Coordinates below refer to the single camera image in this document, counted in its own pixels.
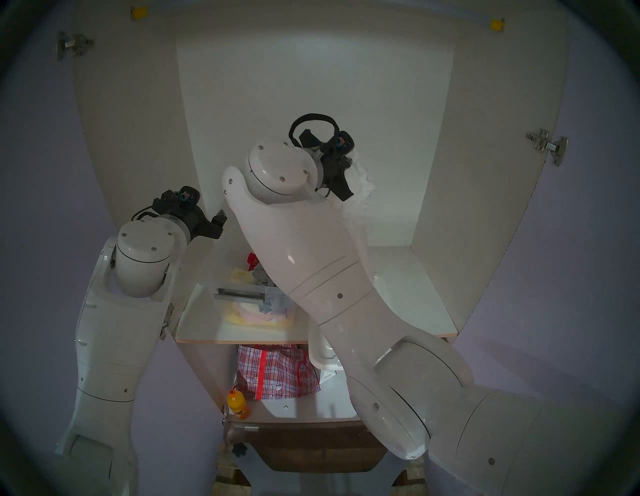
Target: black cable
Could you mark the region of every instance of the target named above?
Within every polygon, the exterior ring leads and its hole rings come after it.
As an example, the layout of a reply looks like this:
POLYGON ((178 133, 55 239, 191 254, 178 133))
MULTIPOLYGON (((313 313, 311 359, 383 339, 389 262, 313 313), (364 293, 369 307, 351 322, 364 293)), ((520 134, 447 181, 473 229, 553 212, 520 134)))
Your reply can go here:
POLYGON ((296 130, 296 128, 300 124, 302 124, 303 122, 306 122, 308 120, 322 120, 324 122, 328 122, 329 124, 331 124, 333 126, 333 137, 338 136, 338 133, 340 132, 340 128, 335 123, 335 120, 333 120, 328 115, 324 115, 324 114, 304 114, 302 117, 298 117, 297 119, 295 119, 293 124, 291 124, 291 129, 289 129, 289 139, 291 140, 291 143, 293 143, 293 145, 295 147, 302 148, 300 143, 298 143, 298 140, 293 137, 293 132, 296 130))
POLYGON ((142 219, 142 217, 147 217, 147 216, 149 216, 149 217, 153 217, 153 218, 160 217, 158 214, 154 214, 153 212, 142 212, 142 213, 138 216, 138 220, 142 219))
POLYGON ((149 210, 151 207, 153 207, 153 205, 149 205, 148 207, 143 208, 142 210, 138 210, 136 213, 134 213, 131 216, 131 220, 136 218, 136 215, 141 214, 142 212, 144 212, 145 210, 149 210))

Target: orange bottle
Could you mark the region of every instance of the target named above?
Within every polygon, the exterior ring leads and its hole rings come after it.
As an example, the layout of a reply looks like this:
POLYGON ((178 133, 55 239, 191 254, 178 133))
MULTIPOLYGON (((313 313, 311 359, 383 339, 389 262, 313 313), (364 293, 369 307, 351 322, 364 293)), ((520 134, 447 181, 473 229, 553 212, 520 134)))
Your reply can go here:
POLYGON ((251 414, 249 405, 246 404, 246 400, 244 399, 244 394, 236 389, 229 390, 227 404, 238 419, 244 420, 251 414))

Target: plaid bag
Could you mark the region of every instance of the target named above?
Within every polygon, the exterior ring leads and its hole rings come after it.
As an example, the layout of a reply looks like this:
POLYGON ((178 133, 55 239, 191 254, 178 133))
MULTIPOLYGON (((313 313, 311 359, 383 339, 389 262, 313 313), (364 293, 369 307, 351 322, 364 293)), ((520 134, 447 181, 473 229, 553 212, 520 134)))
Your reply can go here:
POLYGON ((320 391, 307 352, 295 344, 238 346, 237 389, 247 399, 299 398, 320 391))

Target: checkered bag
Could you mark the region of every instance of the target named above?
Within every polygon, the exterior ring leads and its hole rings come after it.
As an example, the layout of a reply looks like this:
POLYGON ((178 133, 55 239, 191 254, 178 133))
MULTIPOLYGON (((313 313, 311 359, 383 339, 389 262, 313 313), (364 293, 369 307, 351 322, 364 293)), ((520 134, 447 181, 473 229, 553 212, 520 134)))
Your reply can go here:
POLYGON ((247 399, 299 398, 320 391, 307 352, 295 344, 238 346, 237 389, 247 399))

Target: yellow tape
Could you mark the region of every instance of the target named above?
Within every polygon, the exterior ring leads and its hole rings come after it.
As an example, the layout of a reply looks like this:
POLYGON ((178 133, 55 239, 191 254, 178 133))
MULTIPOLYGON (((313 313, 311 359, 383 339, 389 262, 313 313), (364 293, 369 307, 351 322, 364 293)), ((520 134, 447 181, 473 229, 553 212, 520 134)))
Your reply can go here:
POLYGON ((492 19, 489 27, 500 33, 504 29, 504 19, 492 19))
POLYGON ((131 20, 144 19, 148 15, 147 6, 133 8, 131 7, 131 20))

